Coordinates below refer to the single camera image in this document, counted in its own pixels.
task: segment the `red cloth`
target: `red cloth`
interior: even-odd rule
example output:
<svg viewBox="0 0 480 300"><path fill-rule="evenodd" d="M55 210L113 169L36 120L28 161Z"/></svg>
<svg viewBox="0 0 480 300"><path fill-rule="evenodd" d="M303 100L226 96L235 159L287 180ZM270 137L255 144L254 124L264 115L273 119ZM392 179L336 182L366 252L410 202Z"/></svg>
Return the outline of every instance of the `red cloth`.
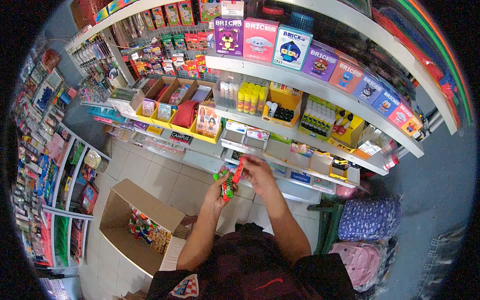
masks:
<svg viewBox="0 0 480 300"><path fill-rule="evenodd" d="M197 105L198 102L192 100L187 100L178 105L177 113L175 114L175 117L173 117L173 125L190 128L193 123L195 106Z"/></svg>

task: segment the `person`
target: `person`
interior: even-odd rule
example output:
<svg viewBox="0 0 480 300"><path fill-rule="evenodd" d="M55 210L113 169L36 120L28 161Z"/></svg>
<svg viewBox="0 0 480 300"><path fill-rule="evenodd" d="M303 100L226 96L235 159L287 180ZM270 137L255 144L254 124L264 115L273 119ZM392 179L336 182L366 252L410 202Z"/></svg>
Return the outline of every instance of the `person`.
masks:
<svg viewBox="0 0 480 300"><path fill-rule="evenodd" d="M156 272L147 299L353 299L340 256L311 255L268 164L243 157L242 175L264 200L275 236L250 223L236 224L235 232L215 239L218 218L228 205L220 197L227 173L208 189L177 270Z"/></svg>

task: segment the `metal wire rack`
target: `metal wire rack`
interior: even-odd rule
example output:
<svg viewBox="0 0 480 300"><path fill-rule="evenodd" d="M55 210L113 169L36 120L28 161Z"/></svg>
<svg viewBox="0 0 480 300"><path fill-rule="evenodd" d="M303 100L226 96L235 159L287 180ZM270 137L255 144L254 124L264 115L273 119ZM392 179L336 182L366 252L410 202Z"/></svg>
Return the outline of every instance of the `metal wire rack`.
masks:
<svg viewBox="0 0 480 300"><path fill-rule="evenodd" d="M199 32L207 32L210 29L208 28L208 23L198 23L195 26L166 26L160 27L155 30L146 30L143 37L134 38L132 42L129 43L129 47L133 48L136 46L145 46L152 42L152 39L155 37L160 40L163 34L171 34L171 35L178 35L178 34L185 34L185 33L192 33L197 34ZM186 60L194 60L195 55L197 54L207 54L207 50L198 50L198 51L191 51L191 50L166 50L167 56L169 59L173 57L173 54L183 53ZM179 70L176 77L179 78L186 78L192 79L188 76L187 71ZM200 79L205 81L216 82L218 77L212 73L201 73Z"/></svg>

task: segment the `pink bricks box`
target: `pink bricks box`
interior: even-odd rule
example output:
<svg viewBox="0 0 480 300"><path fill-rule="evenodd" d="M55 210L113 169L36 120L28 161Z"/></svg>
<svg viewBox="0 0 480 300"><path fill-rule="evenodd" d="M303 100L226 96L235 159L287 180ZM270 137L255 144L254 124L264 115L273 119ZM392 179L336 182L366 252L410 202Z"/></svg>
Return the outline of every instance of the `pink bricks box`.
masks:
<svg viewBox="0 0 480 300"><path fill-rule="evenodd" d="M272 61L280 22L248 17L243 23L243 57Z"/></svg>

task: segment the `yellow display box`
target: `yellow display box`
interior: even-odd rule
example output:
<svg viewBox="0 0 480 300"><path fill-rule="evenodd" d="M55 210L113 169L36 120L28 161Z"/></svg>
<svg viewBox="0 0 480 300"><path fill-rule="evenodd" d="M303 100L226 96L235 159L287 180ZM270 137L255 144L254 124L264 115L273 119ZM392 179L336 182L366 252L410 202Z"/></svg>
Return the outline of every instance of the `yellow display box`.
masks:
<svg viewBox="0 0 480 300"><path fill-rule="evenodd" d="M149 124L154 124L154 122L152 120L152 116L144 116L143 115L142 108L143 108L143 105L140 105L137 108L137 113L136 113L137 118L139 118L142 122L149 123Z"/></svg>
<svg viewBox="0 0 480 300"><path fill-rule="evenodd" d="M212 144L216 144L218 142L218 139L220 138L220 136L222 134L222 129L223 129L221 126L218 129L218 131L216 133L216 136L214 138L211 138L211 137L204 136L204 135L196 133L195 132L196 124L197 124L197 120L195 119L195 121L193 122L192 132L190 133L190 135L193 135L194 138L197 138L199 140L209 142L209 143L212 143Z"/></svg>
<svg viewBox="0 0 480 300"><path fill-rule="evenodd" d="M175 112L173 113L172 117L170 118L170 120L168 121L168 123L170 124L170 126L172 127L172 129L176 132L181 132L181 133L184 133L186 135L192 135L192 131L195 131L195 125L197 123L197 115L194 115L193 117L193 123L191 124L191 126L189 128L184 128L184 127L181 127L181 126L178 126L178 125L175 125L173 124L173 118L175 117L175 114L177 113L177 111L175 110Z"/></svg>
<svg viewBox="0 0 480 300"><path fill-rule="evenodd" d="M158 108L155 109L155 111L153 112L153 115L152 117L150 118L153 123L155 125L158 125L158 126L161 126L163 128L172 128L172 126L170 125L170 123L172 122L173 120L173 115L175 114L176 110L175 109L172 109L172 115L170 116L170 119L167 121L167 122L163 122L163 121L159 121L158 120Z"/></svg>

